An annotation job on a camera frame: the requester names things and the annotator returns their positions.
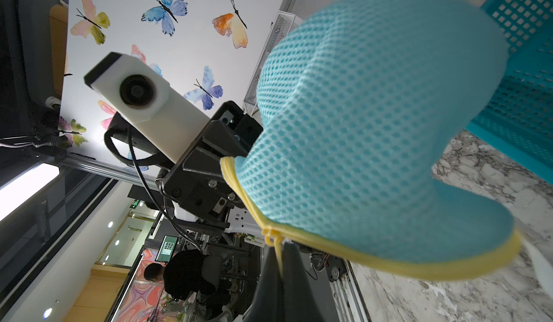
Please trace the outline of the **teal plastic basket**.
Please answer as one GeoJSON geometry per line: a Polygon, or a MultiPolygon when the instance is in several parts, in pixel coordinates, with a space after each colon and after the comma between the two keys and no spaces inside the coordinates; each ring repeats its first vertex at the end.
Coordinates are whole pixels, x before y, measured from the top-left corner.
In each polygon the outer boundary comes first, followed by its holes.
{"type": "Polygon", "coordinates": [[[552,182],[552,0],[471,0],[509,44],[503,80],[467,130],[552,182]]]}

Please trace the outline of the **person in black clothes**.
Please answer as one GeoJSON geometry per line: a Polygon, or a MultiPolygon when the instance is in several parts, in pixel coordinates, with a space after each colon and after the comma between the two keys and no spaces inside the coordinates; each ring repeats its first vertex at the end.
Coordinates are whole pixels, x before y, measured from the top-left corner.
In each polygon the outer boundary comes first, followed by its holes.
{"type": "Polygon", "coordinates": [[[181,251],[174,255],[164,266],[149,264],[144,270],[144,278],[151,282],[164,282],[164,290],[171,297],[187,300],[192,293],[206,297],[207,306],[227,305],[230,303],[231,283],[223,280],[218,289],[202,275],[202,269],[208,256],[199,250],[181,251]]]}

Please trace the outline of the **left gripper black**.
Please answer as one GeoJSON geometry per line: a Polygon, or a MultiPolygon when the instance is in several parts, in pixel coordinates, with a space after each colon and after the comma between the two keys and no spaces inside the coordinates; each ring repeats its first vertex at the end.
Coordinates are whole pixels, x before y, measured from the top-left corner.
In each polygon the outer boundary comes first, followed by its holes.
{"type": "Polygon", "coordinates": [[[235,102],[219,108],[161,180],[161,193],[171,200],[181,224],[229,227],[228,213],[244,204],[224,180],[220,159],[247,156],[262,131],[235,102]]]}

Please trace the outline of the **ceiling light strip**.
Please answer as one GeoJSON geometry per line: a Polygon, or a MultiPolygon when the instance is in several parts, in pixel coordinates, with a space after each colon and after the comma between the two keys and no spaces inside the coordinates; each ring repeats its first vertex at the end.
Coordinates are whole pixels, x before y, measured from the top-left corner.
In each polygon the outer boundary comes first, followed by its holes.
{"type": "Polygon", "coordinates": [[[1,220],[38,193],[60,174],[57,166],[41,163],[1,188],[1,220]]]}

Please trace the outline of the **aluminium front rail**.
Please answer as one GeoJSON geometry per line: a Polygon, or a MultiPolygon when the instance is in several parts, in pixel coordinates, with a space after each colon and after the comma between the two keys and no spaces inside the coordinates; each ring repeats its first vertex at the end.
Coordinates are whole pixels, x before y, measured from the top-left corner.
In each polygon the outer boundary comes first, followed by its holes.
{"type": "Polygon", "coordinates": [[[327,268],[331,291],[340,322],[370,322],[356,277],[348,261],[334,259],[327,268]]]}

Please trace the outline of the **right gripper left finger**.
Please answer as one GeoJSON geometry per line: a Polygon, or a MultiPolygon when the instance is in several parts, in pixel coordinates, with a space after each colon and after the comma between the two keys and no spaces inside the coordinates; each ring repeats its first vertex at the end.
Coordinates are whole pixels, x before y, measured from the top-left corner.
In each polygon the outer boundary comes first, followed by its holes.
{"type": "Polygon", "coordinates": [[[281,322],[285,320],[283,281],[274,248],[265,256],[264,267],[245,322],[281,322]]]}

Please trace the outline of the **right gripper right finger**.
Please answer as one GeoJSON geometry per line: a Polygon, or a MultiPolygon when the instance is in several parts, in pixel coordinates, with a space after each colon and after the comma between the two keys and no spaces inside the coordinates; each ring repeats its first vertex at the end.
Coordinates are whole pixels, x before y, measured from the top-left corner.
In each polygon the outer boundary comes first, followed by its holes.
{"type": "Polygon", "coordinates": [[[284,321],[324,321],[316,304],[300,252],[295,244],[285,244],[282,249],[284,321]]]}

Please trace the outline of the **teal mesh laundry bag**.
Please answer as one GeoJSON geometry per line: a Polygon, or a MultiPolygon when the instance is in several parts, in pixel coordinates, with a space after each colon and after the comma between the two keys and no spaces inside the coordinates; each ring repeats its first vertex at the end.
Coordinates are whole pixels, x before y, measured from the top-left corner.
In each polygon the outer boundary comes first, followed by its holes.
{"type": "Polygon", "coordinates": [[[495,271],[520,251],[514,217],[432,166],[507,62],[498,24],[466,0],[337,0],[270,53],[262,134],[223,177],[272,246],[429,281],[495,271]]]}

